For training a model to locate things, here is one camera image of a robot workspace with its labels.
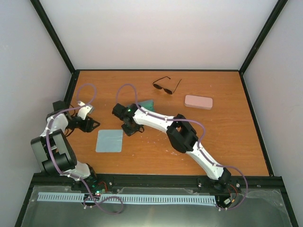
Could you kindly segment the grey-blue glasses case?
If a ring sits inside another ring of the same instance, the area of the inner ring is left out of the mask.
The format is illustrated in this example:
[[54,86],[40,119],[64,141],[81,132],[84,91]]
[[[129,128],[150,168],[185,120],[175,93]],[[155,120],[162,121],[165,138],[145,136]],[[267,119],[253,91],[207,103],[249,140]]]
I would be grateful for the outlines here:
[[[149,100],[145,100],[145,101],[140,101],[138,102],[138,105],[140,106],[141,109],[146,109],[147,111],[149,112],[154,112],[155,109],[154,109],[154,101],[152,99],[149,99]],[[137,108],[136,106],[136,102],[132,102],[131,104],[129,104],[127,106],[127,110],[126,110],[126,113],[135,113],[136,111],[139,111],[139,113],[142,113],[142,111]]]

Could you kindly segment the pink glasses case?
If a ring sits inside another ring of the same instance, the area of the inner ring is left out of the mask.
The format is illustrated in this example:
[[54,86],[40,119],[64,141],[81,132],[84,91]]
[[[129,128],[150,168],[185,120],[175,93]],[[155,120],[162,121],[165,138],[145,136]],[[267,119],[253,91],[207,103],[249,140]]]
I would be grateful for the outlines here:
[[191,108],[210,110],[213,107],[213,99],[204,96],[186,95],[184,105]]

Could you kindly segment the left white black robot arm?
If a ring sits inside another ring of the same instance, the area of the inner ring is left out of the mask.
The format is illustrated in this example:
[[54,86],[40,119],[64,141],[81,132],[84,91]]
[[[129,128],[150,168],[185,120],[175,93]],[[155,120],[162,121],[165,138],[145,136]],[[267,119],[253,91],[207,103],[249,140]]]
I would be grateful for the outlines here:
[[46,117],[44,131],[31,140],[41,173],[54,176],[70,177],[75,181],[82,179],[82,185],[87,190],[94,190],[98,186],[98,177],[94,169],[86,163],[77,160],[76,155],[65,135],[66,130],[73,132],[80,129],[82,132],[92,132],[100,123],[89,117],[94,110],[90,104],[78,101],[78,111],[64,101],[53,103],[53,112]]

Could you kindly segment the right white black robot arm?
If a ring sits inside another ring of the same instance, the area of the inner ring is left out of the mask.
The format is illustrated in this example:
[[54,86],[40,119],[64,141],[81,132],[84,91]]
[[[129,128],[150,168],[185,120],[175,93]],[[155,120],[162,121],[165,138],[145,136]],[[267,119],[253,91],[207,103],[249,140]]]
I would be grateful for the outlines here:
[[178,152],[189,155],[203,168],[213,188],[223,192],[231,178],[230,171],[219,164],[203,147],[196,130],[191,125],[193,120],[183,115],[167,116],[150,111],[140,105],[125,107],[117,103],[112,114],[123,122],[122,129],[127,136],[144,132],[144,126],[157,129],[167,134],[171,146]]

